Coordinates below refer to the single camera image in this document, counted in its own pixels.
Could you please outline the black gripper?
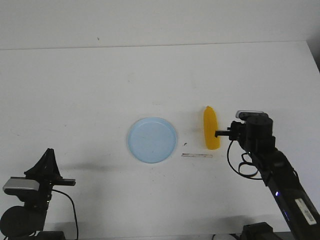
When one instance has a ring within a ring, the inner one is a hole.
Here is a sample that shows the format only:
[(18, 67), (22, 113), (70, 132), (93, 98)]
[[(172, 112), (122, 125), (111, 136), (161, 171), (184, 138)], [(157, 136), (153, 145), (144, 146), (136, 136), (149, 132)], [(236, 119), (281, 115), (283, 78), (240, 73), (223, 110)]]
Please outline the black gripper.
[(39, 161), (24, 172), (26, 178), (40, 178), (51, 173), (55, 179), (45, 178), (39, 181), (39, 192), (46, 198), (52, 195), (55, 186), (73, 187), (76, 185), (75, 179), (62, 178), (53, 148), (48, 148)]
[(241, 148), (247, 147), (247, 124), (246, 121), (232, 121), (228, 130), (217, 130), (215, 137), (229, 136), (230, 141), (236, 141)]

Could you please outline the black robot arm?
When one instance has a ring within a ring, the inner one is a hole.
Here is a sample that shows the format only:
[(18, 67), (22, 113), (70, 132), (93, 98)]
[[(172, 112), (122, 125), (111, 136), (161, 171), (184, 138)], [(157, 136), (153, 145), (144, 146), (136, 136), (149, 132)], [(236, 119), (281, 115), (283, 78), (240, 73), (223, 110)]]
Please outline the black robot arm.
[(239, 120), (227, 130), (216, 130), (215, 137), (227, 136), (230, 141), (237, 141), (251, 158), (294, 238), (318, 240), (320, 214), (287, 157), (275, 147), (273, 120), (262, 111), (238, 111), (236, 118)]
[(45, 221), (52, 200), (52, 193), (66, 196), (72, 205), (76, 239), (79, 225), (75, 203), (72, 198), (54, 189), (55, 186), (74, 186), (75, 179), (63, 178), (60, 174), (55, 151), (48, 148), (39, 161), (24, 176), (12, 176), (2, 190), (9, 196), (16, 196), (23, 205), (12, 206), (0, 218), (0, 231), (6, 240), (64, 240), (61, 230), (44, 231)]

